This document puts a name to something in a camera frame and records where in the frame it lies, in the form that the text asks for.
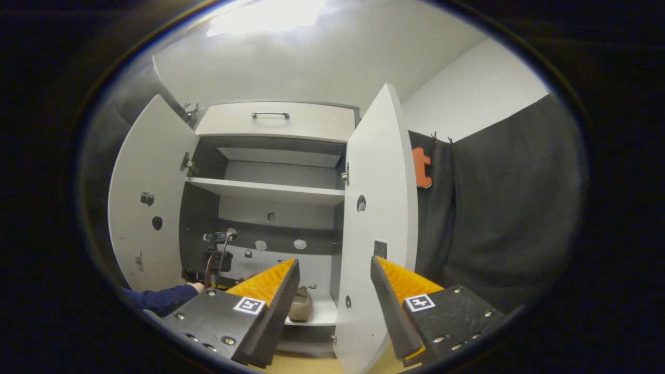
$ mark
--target hand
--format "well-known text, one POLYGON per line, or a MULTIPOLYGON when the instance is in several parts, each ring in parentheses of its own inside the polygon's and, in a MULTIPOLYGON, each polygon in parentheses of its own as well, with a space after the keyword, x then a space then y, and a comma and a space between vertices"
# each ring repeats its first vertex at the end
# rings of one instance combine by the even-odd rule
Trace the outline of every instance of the hand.
POLYGON ((205 286, 202 283, 199 283, 199 282, 192 283, 192 282, 189 281, 189 282, 187 282, 187 284, 194 287, 198 293, 203 292, 203 289, 205 288, 205 286))

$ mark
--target person's arm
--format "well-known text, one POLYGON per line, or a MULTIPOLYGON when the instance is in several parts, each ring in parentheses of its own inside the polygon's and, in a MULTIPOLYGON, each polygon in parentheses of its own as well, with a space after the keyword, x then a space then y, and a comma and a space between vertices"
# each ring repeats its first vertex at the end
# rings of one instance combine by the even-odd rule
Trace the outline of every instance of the person's arm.
POLYGON ((129 289, 122 289, 122 293, 127 296, 136 307, 148 309, 160 315, 166 308, 177 302, 185 302, 192 299, 203 291, 201 283, 187 283, 177 285, 173 288, 163 289, 162 291, 143 291, 137 292, 129 289))

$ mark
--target drawer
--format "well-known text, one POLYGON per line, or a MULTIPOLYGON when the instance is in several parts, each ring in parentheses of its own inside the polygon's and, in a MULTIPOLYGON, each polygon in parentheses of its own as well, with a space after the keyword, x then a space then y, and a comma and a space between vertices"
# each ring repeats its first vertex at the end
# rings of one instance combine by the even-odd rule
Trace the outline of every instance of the drawer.
POLYGON ((201 118, 196 134, 202 137, 282 136, 347 142, 356 127, 356 114, 357 108, 325 104, 235 102, 210 106, 201 118))

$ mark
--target black curtain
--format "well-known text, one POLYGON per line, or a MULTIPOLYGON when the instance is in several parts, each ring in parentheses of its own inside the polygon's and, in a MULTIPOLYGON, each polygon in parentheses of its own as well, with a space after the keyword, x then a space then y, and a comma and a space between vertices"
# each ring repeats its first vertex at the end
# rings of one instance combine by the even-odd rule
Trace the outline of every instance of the black curtain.
POLYGON ((418 188, 416 272, 504 312, 537 300, 563 271, 583 213, 574 118, 547 95, 457 142, 410 138, 432 159, 433 180, 418 188))

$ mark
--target black sticker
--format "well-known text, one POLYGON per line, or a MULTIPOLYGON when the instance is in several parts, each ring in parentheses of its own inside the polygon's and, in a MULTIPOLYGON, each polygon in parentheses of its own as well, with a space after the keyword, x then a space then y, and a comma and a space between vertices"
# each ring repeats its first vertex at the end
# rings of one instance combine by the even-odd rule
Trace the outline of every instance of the black sticker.
POLYGON ((143 271, 143 256, 134 256, 134 262, 136 263, 136 269, 139 272, 143 271))
POLYGON ((374 241, 374 255, 388 259, 388 243, 379 242, 378 240, 374 241))
POLYGON ((162 228, 162 217, 153 217, 152 218, 152 227, 155 228, 155 230, 159 231, 160 228, 162 228))

